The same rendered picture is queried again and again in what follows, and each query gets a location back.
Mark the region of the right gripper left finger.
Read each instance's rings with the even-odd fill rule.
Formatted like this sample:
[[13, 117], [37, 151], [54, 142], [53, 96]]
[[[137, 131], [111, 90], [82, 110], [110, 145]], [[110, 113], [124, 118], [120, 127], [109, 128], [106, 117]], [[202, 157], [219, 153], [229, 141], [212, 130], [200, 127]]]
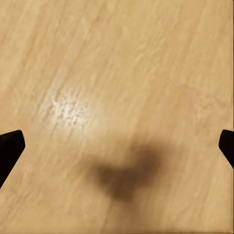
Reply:
[[22, 130], [0, 135], [0, 188], [25, 149]]

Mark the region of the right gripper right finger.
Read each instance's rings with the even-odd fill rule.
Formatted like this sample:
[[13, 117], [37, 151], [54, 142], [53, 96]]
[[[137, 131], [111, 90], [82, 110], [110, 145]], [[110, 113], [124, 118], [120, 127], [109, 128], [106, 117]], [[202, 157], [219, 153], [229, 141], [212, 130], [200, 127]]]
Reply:
[[218, 147], [234, 169], [234, 132], [223, 130]]

